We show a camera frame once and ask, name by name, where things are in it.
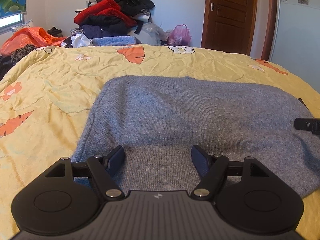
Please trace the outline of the navy and grey knit sweater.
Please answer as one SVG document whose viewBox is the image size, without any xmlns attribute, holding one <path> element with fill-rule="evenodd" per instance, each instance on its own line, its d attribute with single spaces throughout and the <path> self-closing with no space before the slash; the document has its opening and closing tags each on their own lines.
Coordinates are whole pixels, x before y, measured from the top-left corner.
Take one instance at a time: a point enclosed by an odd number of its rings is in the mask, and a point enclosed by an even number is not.
<svg viewBox="0 0 320 240">
<path fill-rule="evenodd" d="M 191 191 L 191 148 L 233 161 L 252 156 L 304 197 L 319 187 L 319 138 L 294 128 L 310 111 L 272 86 L 191 77 L 124 76 L 95 100 L 72 161 L 123 146 L 123 191 Z"/>
</svg>

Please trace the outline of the dark patterned clothes at left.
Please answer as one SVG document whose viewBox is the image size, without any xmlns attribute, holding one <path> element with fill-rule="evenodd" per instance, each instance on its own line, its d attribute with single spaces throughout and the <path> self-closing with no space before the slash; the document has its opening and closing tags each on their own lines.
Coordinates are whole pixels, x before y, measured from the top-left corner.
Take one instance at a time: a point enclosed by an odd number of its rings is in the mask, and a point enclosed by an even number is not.
<svg viewBox="0 0 320 240">
<path fill-rule="evenodd" d="M 11 70 L 11 68 L 18 61 L 20 61 L 22 58 L 27 56 L 30 52 L 32 52 L 35 49 L 36 49 L 36 47 L 34 45 L 28 44 L 28 45 L 24 46 L 23 48 L 20 48 L 20 49 L 17 49 L 15 51 L 13 51 L 12 54 L 9 55 L 9 56 L 5 56 L 5 57 L 1 56 L 1 60 L 0 60 L 0 79 L 3 79 L 5 74 L 7 74 L 7 72 L 9 70 Z"/>
</svg>

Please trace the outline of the pile of dark clothes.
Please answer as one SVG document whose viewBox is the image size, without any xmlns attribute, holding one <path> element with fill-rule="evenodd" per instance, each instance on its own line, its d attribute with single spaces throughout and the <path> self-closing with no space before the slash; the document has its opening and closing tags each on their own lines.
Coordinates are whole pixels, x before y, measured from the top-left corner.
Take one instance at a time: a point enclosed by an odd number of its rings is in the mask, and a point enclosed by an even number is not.
<svg viewBox="0 0 320 240">
<path fill-rule="evenodd" d="M 107 36 L 126 35 L 128 30 L 141 30 L 148 22 L 155 4 L 151 0 L 89 0 L 86 9 L 78 10 L 74 23 L 89 32 L 99 27 Z"/>
</svg>

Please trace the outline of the white wardrobe with flower decals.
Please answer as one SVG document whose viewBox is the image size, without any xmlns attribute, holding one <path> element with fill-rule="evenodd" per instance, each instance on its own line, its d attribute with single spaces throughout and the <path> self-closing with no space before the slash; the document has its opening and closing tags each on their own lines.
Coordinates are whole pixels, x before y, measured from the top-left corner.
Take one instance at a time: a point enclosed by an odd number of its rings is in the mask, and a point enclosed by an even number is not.
<svg viewBox="0 0 320 240">
<path fill-rule="evenodd" d="M 278 0 L 271 62 L 319 91 L 319 0 Z"/>
</svg>

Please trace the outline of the yellow carrot print quilt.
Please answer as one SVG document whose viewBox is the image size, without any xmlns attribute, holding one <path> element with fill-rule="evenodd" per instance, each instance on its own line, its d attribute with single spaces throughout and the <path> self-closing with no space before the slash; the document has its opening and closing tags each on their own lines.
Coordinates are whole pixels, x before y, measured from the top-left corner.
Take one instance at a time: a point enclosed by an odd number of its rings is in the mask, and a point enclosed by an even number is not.
<svg viewBox="0 0 320 240">
<path fill-rule="evenodd" d="M 125 75 L 271 85 L 302 99 L 319 117 L 319 93 L 308 83 L 244 54 L 146 44 L 36 49 L 1 80 L 1 239 L 18 231 L 10 208 L 14 196 L 73 154 L 103 85 Z"/>
</svg>

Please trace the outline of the brown wooden door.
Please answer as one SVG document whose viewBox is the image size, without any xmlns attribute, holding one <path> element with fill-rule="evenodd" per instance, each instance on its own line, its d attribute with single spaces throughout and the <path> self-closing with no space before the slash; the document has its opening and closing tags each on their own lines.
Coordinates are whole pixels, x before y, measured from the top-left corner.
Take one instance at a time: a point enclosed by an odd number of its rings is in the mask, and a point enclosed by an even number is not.
<svg viewBox="0 0 320 240">
<path fill-rule="evenodd" d="M 257 0 L 206 0 L 201 47 L 249 55 L 256 13 Z"/>
</svg>

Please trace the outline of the pink plastic bag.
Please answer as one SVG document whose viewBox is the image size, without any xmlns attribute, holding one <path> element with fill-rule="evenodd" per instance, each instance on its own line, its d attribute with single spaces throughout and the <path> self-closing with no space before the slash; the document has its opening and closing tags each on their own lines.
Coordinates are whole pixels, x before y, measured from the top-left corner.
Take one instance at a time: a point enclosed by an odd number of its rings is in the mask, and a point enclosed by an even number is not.
<svg viewBox="0 0 320 240">
<path fill-rule="evenodd" d="M 190 41 L 190 29 L 185 24 L 181 24 L 170 33 L 167 43 L 170 46 L 187 46 Z"/>
</svg>

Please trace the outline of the light blue folded blanket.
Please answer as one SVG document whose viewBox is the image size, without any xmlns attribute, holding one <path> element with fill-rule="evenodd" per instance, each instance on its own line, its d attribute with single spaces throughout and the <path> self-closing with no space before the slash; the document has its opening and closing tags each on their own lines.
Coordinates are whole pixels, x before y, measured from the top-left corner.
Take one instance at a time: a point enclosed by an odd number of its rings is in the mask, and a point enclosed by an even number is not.
<svg viewBox="0 0 320 240">
<path fill-rule="evenodd" d="M 136 38 L 133 36 L 111 36 L 91 39 L 92 45 L 96 47 L 102 46 L 127 46 L 136 44 Z"/>
</svg>

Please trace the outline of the orange plastic bag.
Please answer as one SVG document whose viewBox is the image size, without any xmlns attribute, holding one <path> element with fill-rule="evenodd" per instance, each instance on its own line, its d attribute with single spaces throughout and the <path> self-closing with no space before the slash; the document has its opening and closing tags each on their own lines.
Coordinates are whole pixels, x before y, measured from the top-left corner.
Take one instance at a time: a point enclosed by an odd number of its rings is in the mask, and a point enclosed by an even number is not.
<svg viewBox="0 0 320 240">
<path fill-rule="evenodd" d="M 11 38 L 6 40 L 1 46 L 1 55 L 9 56 L 17 49 L 23 48 L 28 44 L 36 48 L 47 46 L 61 46 L 66 37 L 54 37 L 48 34 L 41 27 L 23 28 L 15 32 Z"/>
</svg>

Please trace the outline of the blue floral pillow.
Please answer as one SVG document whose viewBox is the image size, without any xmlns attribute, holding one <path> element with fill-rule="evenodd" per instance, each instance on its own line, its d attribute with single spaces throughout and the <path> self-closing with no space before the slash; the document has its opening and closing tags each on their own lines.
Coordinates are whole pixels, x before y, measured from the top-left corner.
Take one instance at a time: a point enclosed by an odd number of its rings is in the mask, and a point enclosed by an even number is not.
<svg viewBox="0 0 320 240">
<path fill-rule="evenodd" d="M 16 27 L 12 27 L 11 28 L 11 31 L 12 33 L 16 33 L 17 31 L 21 30 L 21 29 L 24 29 L 24 28 L 32 28 L 34 27 L 34 24 L 33 24 L 33 21 L 32 20 L 29 20 L 28 22 L 25 22 L 24 24 L 20 24 Z"/>
</svg>

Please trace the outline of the red garment on pile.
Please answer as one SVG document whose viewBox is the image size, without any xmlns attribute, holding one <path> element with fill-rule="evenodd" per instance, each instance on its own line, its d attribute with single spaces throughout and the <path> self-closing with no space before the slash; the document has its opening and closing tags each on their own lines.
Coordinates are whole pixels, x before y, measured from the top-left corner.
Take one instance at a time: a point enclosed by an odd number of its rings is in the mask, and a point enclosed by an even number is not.
<svg viewBox="0 0 320 240">
<path fill-rule="evenodd" d="M 137 23 L 121 12 L 120 5 L 114 0 L 102 0 L 101 2 L 82 10 L 74 18 L 74 23 L 80 25 L 88 16 L 114 16 L 121 19 L 127 27 L 134 27 Z"/>
</svg>

